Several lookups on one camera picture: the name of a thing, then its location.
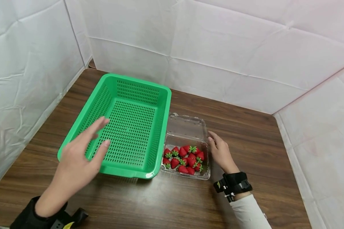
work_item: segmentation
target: hand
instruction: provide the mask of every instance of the hand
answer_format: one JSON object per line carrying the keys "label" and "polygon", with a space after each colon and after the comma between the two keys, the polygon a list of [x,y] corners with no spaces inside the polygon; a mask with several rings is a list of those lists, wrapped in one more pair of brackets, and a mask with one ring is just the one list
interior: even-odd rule
{"label": "hand", "polygon": [[35,212],[38,216],[54,215],[71,196],[85,187],[97,175],[110,141],[102,142],[91,161],[86,159],[85,150],[89,142],[98,137],[97,131],[108,122],[109,120],[104,117],[99,118],[64,147],[52,182],[35,205]]}
{"label": "hand", "polygon": [[209,133],[213,137],[208,137],[208,140],[214,161],[223,169],[225,174],[239,173],[240,170],[232,159],[228,144],[216,133],[211,131]]}

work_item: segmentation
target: wood grain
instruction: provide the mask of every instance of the wood grain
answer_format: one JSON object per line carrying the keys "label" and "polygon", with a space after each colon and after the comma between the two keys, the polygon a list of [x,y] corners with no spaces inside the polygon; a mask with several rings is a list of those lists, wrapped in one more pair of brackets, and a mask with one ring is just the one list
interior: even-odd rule
{"label": "wood grain", "polygon": [[[8,226],[51,182],[57,151],[100,77],[85,70],[0,181],[0,226]],[[264,113],[172,91],[171,112],[198,116],[229,144],[273,228],[311,228],[275,119]],[[238,228],[212,182],[163,173],[152,180],[99,174],[69,200],[90,215],[82,228]]]}

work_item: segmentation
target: container lid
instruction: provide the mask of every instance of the container lid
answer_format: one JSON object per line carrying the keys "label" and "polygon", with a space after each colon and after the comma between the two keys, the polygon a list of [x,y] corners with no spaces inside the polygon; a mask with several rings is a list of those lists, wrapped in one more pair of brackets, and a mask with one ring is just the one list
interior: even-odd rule
{"label": "container lid", "polygon": [[201,118],[170,113],[167,123],[167,133],[181,135],[186,138],[206,141],[207,131],[205,121]]}

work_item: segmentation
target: white sleeve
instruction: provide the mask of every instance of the white sleeve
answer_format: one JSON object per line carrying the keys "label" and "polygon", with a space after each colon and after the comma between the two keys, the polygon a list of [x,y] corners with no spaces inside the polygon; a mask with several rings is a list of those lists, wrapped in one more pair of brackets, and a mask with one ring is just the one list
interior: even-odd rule
{"label": "white sleeve", "polygon": [[240,229],[271,229],[254,195],[230,203]]}

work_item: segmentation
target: fingernail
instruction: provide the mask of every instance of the fingernail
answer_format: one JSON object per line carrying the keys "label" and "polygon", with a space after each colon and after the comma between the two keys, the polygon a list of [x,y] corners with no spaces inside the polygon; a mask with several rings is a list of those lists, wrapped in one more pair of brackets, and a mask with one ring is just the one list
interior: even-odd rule
{"label": "fingernail", "polygon": [[105,140],[105,142],[104,142],[104,146],[105,146],[105,147],[109,147],[110,144],[111,144],[111,141],[110,141],[110,140]]}

